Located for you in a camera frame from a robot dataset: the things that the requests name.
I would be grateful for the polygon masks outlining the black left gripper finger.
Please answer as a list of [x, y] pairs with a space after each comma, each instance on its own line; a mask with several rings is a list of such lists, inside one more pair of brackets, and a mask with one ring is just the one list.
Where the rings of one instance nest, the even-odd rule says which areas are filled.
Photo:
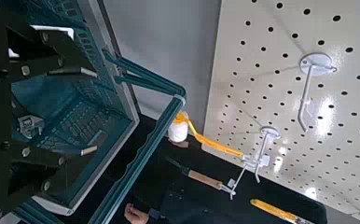
[[31, 26], [22, 33], [7, 27], [8, 46], [18, 57], [9, 57], [10, 78], [37, 76], [96, 78], [97, 71], [64, 31], [36, 30]]
[[8, 196], [20, 193], [25, 187], [26, 194], [46, 191], [45, 182], [64, 169], [64, 165], [95, 152], [97, 146], [75, 147], [54, 146], [42, 148], [18, 140], [10, 142]]

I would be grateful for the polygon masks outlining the bare hand of person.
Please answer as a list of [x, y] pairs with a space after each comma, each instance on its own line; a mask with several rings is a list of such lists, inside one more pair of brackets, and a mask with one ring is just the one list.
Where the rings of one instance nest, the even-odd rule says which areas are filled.
[[149, 220], [149, 215], [135, 208], [132, 203], [126, 204], [124, 217], [131, 224], [147, 224]]

